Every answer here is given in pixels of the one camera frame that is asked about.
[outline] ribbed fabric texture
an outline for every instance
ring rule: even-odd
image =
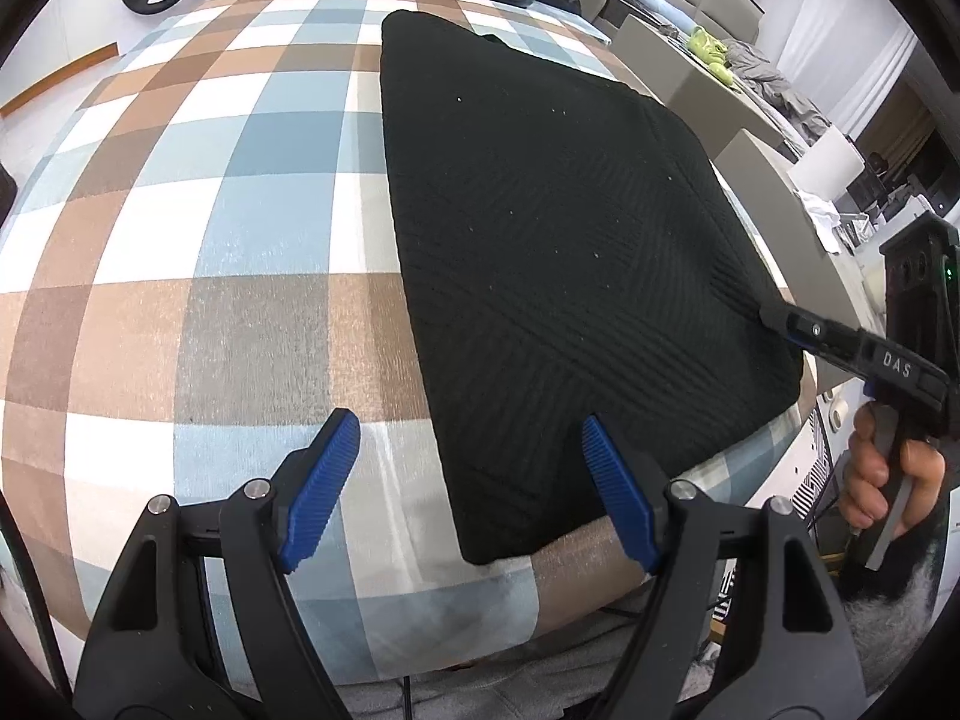
[[[789,408],[800,354],[757,317],[776,287],[680,119],[426,14],[382,34],[400,269],[466,560],[603,514],[591,412],[672,476]]]

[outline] finger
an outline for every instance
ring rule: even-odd
[[[862,512],[870,515],[873,519],[886,517],[889,507],[883,493],[856,471],[851,471],[848,474],[846,492],[853,499],[853,503],[856,503]]]
[[[913,490],[907,500],[899,527],[904,533],[923,522],[933,511],[944,482],[946,464],[944,456],[923,442],[904,442],[901,447],[901,467],[904,473],[914,478]]]
[[[853,415],[853,431],[867,442],[874,439],[877,432],[877,420],[874,418],[872,403],[864,403]]]
[[[885,457],[868,440],[856,433],[850,437],[851,461],[848,464],[875,488],[881,488],[890,479],[890,466]]]
[[[850,524],[851,528],[860,528],[865,531],[874,523],[874,519],[870,517],[870,514],[867,514],[867,512],[864,512],[856,503],[853,503],[853,499],[850,498],[848,493],[842,493],[840,495],[840,502],[837,504],[837,508],[840,509],[840,514],[843,514],[843,519]]]

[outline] crumpled white paper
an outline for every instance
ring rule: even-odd
[[[797,190],[797,196],[803,203],[803,210],[813,222],[813,229],[817,231],[817,237],[820,239],[824,251],[830,254],[840,253],[840,242],[833,234],[833,228],[840,224],[840,214],[833,207],[833,203],[827,202],[816,194],[810,194],[809,191]]]

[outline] blue gripper pad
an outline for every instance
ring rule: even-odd
[[[277,555],[286,573],[296,570],[301,560],[317,551],[359,453],[360,420],[355,413],[347,412],[290,506],[286,538]]]
[[[654,573],[661,559],[655,543],[654,514],[596,416],[591,415],[584,420],[581,445],[593,483],[613,522],[623,551],[631,560],[642,565],[647,573]]]

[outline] wooden baseboard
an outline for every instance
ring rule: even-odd
[[[49,76],[45,76],[34,85],[24,89],[9,103],[0,107],[0,119],[8,117],[13,111],[16,111],[17,108],[22,108],[27,103],[30,103],[30,100],[39,97],[44,92],[55,87],[56,84],[63,83],[66,79],[70,79],[76,74],[82,73],[84,70],[89,70],[94,65],[99,65],[101,62],[106,62],[108,59],[119,55],[120,52],[117,50],[117,45],[111,43],[109,46],[104,46],[102,49],[90,52],[88,55],[81,56],[79,59],[74,59],[70,64],[64,65],[61,69],[53,71]]]

